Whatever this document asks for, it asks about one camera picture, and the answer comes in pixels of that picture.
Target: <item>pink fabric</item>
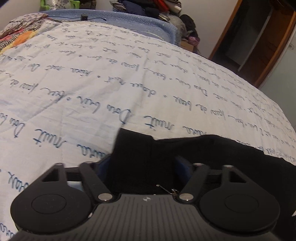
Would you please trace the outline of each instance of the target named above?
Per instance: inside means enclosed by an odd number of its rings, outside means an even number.
[[[199,37],[188,37],[188,43],[197,46],[200,43],[200,38]]]

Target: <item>wooden door frame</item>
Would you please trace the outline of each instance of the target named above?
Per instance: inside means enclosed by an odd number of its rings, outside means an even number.
[[[231,23],[232,23],[232,21],[233,21],[235,15],[236,15],[236,13],[237,13],[237,11],[239,10],[239,7],[240,7],[241,3],[242,3],[242,0],[238,0],[238,1],[237,1],[237,3],[236,3],[236,5],[235,5],[235,7],[234,7],[234,9],[233,9],[233,12],[232,12],[230,18],[228,19],[228,22],[227,22],[227,24],[226,24],[226,26],[225,26],[225,28],[224,28],[224,30],[223,30],[223,32],[222,32],[220,38],[218,39],[218,42],[216,43],[216,45],[215,45],[215,47],[214,47],[214,49],[213,49],[211,55],[209,56],[209,60],[212,60],[212,58],[214,57],[216,51],[217,51],[218,48],[220,47],[220,44],[222,43],[222,41],[223,41],[223,39],[224,39],[224,37],[225,37],[225,35],[226,35],[228,29],[230,28]]]
[[[281,53],[283,52],[285,46],[287,45],[287,43],[290,39],[290,36],[294,30],[295,25],[296,25],[296,12],[293,13],[290,23],[289,23],[287,30],[285,32],[285,35],[284,35],[283,39],[281,40],[279,46],[277,47],[275,53],[273,54],[271,60],[268,62],[267,66],[262,71],[259,78],[255,81],[254,86],[256,88],[258,88],[263,83],[263,81],[265,80],[267,75],[270,73],[271,69],[274,67],[274,65],[278,61]]]

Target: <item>black cloth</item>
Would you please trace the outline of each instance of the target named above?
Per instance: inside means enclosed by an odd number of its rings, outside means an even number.
[[[186,26],[186,30],[187,31],[192,31],[189,36],[192,36],[192,37],[198,37],[198,34],[197,34],[197,31],[195,30],[196,26],[195,26],[195,23],[193,21],[193,19],[191,17],[189,17],[188,15],[186,14],[183,14],[180,16],[180,19],[182,20],[182,22],[185,24]]]
[[[146,7],[157,8],[153,0],[129,0],[129,1],[140,5],[142,8],[146,8]]]
[[[296,166],[282,158],[215,135],[154,140],[120,129],[111,155],[105,185],[113,193],[163,194],[156,184],[181,190],[174,158],[204,163],[211,169],[233,165],[279,202],[281,213],[274,233],[282,240],[296,237]]]
[[[182,20],[183,23],[185,23],[187,31],[195,30],[196,26],[191,17],[189,17],[186,14],[183,14],[180,16],[180,19]]]
[[[122,1],[122,4],[125,6],[126,11],[131,14],[146,16],[144,9],[133,2],[130,1]]]
[[[158,19],[158,17],[159,17],[159,10],[156,8],[147,7],[147,8],[145,8],[145,13],[148,17],[151,17],[151,18]]]
[[[8,0],[0,0],[0,7],[2,7]]]

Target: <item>black cable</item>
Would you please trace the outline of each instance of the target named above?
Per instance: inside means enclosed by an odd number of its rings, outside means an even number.
[[[68,18],[68,17],[60,17],[60,16],[48,16],[47,17],[48,19],[52,19],[52,18]],[[78,21],[82,21],[82,20],[74,20],[74,21],[63,21],[63,20],[58,20],[58,19],[52,19],[52,20],[56,20],[56,21],[60,21],[60,22],[78,22]]]

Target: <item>bed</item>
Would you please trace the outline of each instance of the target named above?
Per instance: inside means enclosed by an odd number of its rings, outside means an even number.
[[[91,21],[107,23],[118,27],[130,29],[142,35],[157,38],[174,45],[180,45],[181,34],[172,24],[144,16],[129,14],[125,12],[110,12],[89,9],[51,10],[45,11],[51,18],[57,20],[79,20],[81,14],[87,14]]]
[[[215,134],[296,163],[295,131],[275,102],[171,40],[104,22],[43,19],[30,31],[0,52],[1,240],[16,233],[9,208],[22,190],[54,163],[98,161],[119,128]]]

